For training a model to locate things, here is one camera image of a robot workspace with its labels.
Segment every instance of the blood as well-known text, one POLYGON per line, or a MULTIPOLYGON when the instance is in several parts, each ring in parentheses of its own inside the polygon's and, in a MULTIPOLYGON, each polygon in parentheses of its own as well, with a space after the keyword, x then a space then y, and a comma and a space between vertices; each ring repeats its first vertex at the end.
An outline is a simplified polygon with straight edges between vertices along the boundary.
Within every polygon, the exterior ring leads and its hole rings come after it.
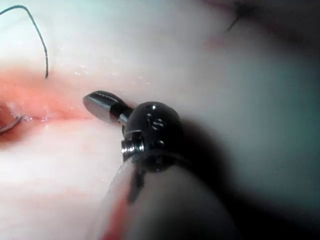
POLYGON ((119 202, 117 202, 110 217, 110 225, 101 240, 120 240, 126 225, 127 194, 125 194, 119 202))
POLYGON ((63 82, 54 77, 44 79, 42 71, 19 67, 0 70, 0 124, 23 117, 17 127, 0 135, 0 145, 18 141, 27 131, 53 121, 93 119, 82 97, 72 95, 63 82))

